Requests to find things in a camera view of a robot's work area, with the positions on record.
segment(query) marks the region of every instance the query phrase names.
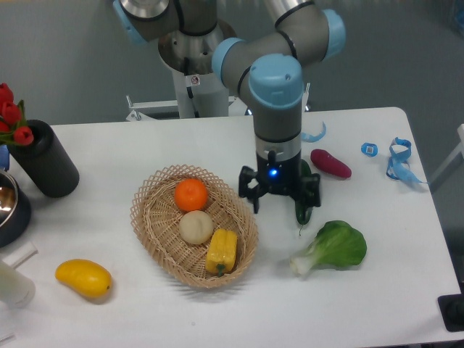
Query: white table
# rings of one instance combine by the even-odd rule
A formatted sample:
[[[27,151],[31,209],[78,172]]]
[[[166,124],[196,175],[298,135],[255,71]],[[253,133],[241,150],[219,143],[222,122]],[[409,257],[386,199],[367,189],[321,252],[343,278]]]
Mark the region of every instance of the white table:
[[[299,237],[294,204],[266,195],[256,215],[254,262],[232,286],[195,291],[153,261],[132,231],[131,200],[144,179],[173,164],[208,169],[237,190],[242,165],[256,168],[251,117],[54,127],[80,171],[68,197],[43,197],[15,164],[10,172],[33,204],[26,234],[38,254],[19,267],[36,297],[16,310],[8,347],[373,347],[464,338],[446,331],[437,297],[459,287],[426,185],[386,177],[395,136],[413,143],[411,170],[425,180],[407,117],[396,108],[311,112],[303,131],[327,134],[303,143],[326,149],[352,169],[322,175],[322,207]],[[379,154],[361,153],[364,142]],[[316,270],[296,278],[288,258],[329,220],[363,232],[368,254],[358,269]],[[114,277],[111,298],[87,302],[54,279],[55,268],[88,258]]]

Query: blue ribbon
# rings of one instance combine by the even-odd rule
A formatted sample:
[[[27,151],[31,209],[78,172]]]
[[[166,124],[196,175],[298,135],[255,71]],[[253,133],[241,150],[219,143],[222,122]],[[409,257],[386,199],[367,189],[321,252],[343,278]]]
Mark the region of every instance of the blue ribbon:
[[[322,122],[322,132],[320,132],[316,136],[312,136],[311,134],[302,132],[302,141],[306,141],[307,143],[315,143],[316,141],[321,140],[326,134],[326,132],[327,132],[326,124]]]
[[[400,152],[395,152],[394,145],[404,146],[406,149]],[[411,157],[412,144],[406,139],[395,138],[390,145],[390,155],[386,175],[393,180],[410,181],[413,183],[427,183],[419,180],[413,172],[410,171],[410,166],[407,160]]]

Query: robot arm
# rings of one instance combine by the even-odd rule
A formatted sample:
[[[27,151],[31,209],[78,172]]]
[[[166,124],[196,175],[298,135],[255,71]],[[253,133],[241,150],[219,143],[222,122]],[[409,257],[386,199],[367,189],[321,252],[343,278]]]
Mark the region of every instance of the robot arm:
[[[276,32],[252,43],[222,42],[212,69],[253,113],[257,171],[242,167],[239,196],[253,201],[266,193],[290,196],[310,213],[320,206],[318,174],[302,175],[302,65],[339,53],[346,33],[333,11],[308,0],[266,1]],[[249,187],[255,179],[257,185]]]
[[[338,54],[346,41],[343,22],[333,10],[321,11],[310,0],[265,3],[276,18],[276,32],[251,43],[229,38],[216,48],[212,60],[213,71],[245,104],[253,101],[241,86],[256,59],[281,53],[293,56],[304,67]]]
[[[137,43],[150,42],[177,30],[203,36],[218,22],[215,0],[116,0],[113,6]]]

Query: wicker basket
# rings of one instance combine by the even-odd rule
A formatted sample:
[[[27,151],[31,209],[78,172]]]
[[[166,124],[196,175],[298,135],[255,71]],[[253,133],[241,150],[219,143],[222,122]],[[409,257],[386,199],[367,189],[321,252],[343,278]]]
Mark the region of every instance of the wicker basket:
[[[207,187],[204,211],[212,218],[215,230],[225,228],[239,235],[236,264],[221,277],[204,269],[210,240],[192,245],[179,234],[183,212],[175,205],[174,190],[185,178],[197,178]],[[230,283],[246,270],[257,247],[258,232],[251,210],[232,188],[200,167],[173,165],[158,170],[136,193],[130,218],[134,232],[153,259],[189,286],[215,288]]]

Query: black cylinder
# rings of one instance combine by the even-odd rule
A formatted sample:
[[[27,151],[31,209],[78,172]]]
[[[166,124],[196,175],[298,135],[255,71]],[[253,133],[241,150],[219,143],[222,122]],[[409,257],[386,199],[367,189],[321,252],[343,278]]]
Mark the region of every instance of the black cylinder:
[[[50,125],[29,120],[34,135],[31,145],[9,145],[9,153],[48,197],[67,196],[79,184],[79,172]]]

